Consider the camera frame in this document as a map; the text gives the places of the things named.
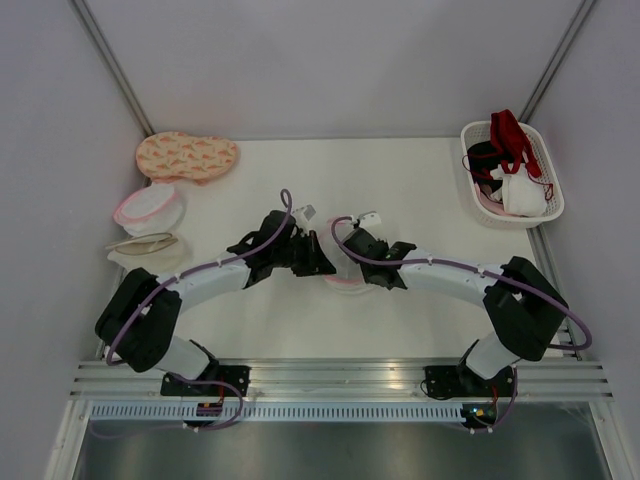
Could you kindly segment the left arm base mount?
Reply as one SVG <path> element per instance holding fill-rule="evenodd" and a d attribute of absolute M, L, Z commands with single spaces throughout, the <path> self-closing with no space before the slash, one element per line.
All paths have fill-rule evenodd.
<path fill-rule="evenodd" d="M 195 380 L 166 373 L 160 394 L 165 397 L 237 398 L 247 395 L 251 368 L 247 365 L 216 364 L 207 367 Z"/>

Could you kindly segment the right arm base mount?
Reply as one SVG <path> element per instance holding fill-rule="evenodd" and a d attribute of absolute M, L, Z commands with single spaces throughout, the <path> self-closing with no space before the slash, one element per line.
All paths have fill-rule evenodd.
<path fill-rule="evenodd" d="M 515 374 L 510 367 L 503 368 L 489 380 L 482 379 L 466 367 L 454 365 L 425 366 L 423 371 L 421 390 L 434 400 L 510 397 L 515 387 Z"/>

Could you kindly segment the white mesh laundry bag pink zipper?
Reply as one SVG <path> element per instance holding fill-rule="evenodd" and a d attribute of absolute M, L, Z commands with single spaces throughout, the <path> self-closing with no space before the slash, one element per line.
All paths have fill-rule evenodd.
<path fill-rule="evenodd" d="M 348 295 L 362 294 L 374 288 L 373 285 L 364 282 L 360 266 L 340 249 L 333 238 L 332 228 L 335 228 L 337 238 L 344 242 L 346 237 L 355 229 L 352 226 L 353 218 L 348 217 L 346 220 L 337 222 L 336 225 L 333 225 L 336 217 L 330 218 L 318 233 L 321 249 L 336 268 L 336 274 L 325 275 L 324 280 L 336 292 Z M 374 238 L 376 240 L 386 240 L 385 228 L 384 232 L 385 236 L 383 238 Z"/>

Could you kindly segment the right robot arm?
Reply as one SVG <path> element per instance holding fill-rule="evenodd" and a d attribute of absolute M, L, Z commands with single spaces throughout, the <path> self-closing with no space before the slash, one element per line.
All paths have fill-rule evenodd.
<path fill-rule="evenodd" d="M 567 303 L 523 257 L 498 266 L 468 265 L 437 259 L 412 243 L 388 244 L 361 227 L 341 249 L 368 284 L 435 292 L 485 311 L 490 334 L 474 341 L 457 364 L 426 368 L 427 394 L 434 399 L 512 394 L 512 365 L 541 360 L 567 316 Z"/>

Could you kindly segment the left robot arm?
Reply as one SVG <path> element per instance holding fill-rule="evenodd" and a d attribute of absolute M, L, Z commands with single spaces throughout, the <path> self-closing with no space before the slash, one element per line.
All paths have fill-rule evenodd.
<path fill-rule="evenodd" d="M 174 276 L 130 271 L 95 325 L 110 348 L 112 364 L 137 373 L 163 372 L 164 396 L 244 395 L 248 369 L 224 370 L 204 346 L 176 336 L 179 317 L 217 296 L 248 289 L 278 268 L 296 277 L 326 276 L 336 269 L 323 253 L 318 235 L 303 229 L 284 211 L 273 210 L 260 228 L 230 246 L 218 259 Z"/>

